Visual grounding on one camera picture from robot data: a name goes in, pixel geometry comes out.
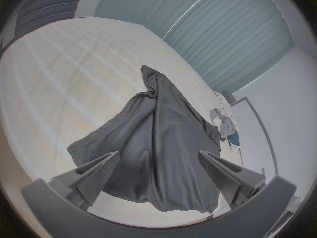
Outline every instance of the gray clothing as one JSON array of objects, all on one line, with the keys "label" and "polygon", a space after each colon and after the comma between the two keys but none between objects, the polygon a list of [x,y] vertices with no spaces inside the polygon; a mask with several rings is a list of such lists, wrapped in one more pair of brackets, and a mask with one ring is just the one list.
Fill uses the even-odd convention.
[{"label": "gray clothing", "polygon": [[217,117],[219,117],[219,119],[221,120],[219,128],[221,138],[227,138],[229,135],[235,133],[236,128],[232,120],[229,117],[224,116],[220,109],[215,108],[212,111],[210,111],[210,118],[213,121]]}]

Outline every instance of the black garment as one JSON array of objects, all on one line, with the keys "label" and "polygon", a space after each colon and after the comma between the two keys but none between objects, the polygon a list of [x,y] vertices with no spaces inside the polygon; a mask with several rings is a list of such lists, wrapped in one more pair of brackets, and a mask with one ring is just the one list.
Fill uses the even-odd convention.
[{"label": "black garment", "polygon": [[219,156],[220,133],[204,120],[164,75],[141,68],[149,92],[134,96],[101,128],[73,143],[77,166],[120,151],[104,191],[160,211],[213,211],[219,190],[198,161],[200,150]]}]

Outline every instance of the cream bedsheet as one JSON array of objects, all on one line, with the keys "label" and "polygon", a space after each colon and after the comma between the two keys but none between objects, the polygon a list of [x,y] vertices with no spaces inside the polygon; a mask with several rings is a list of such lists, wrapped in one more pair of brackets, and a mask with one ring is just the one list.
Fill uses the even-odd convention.
[{"label": "cream bedsheet", "polygon": [[[209,122],[221,108],[216,94],[169,45],[145,27],[105,18],[79,18],[46,25],[10,46],[0,63],[3,128],[14,155],[32,180],[76,168],[67,146],[119,113],[146,91],[145,64],[164,73]],[[241,165],[228,142],[221,157]],[[223,196],[214,211],[229,210]],[[209,216],[198,211],[159,212],[101,193],[90,212],[145,227],[182,225]]]}]

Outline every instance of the bedsheet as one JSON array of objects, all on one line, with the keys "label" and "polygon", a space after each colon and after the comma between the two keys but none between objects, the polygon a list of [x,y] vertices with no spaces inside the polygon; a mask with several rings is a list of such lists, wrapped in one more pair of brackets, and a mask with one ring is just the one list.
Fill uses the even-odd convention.
[{"label": "bedsheet", "polygon": [[[168,44],[144,26],[78,18],[41,27],[8,48],[0,61],[1,122],[15,157],[32,180],[76,168],[67,147],[105,124],[131,97],[146,91],[140,68],[163,74],[208,122],[221,108],[216,94]],[[241,165],[221,142],[220,156]],[[222,195],[215,216],[228,211]],[[119,223],[168,227],[210,216],[159,212],[101,193],[89,209]]]}]

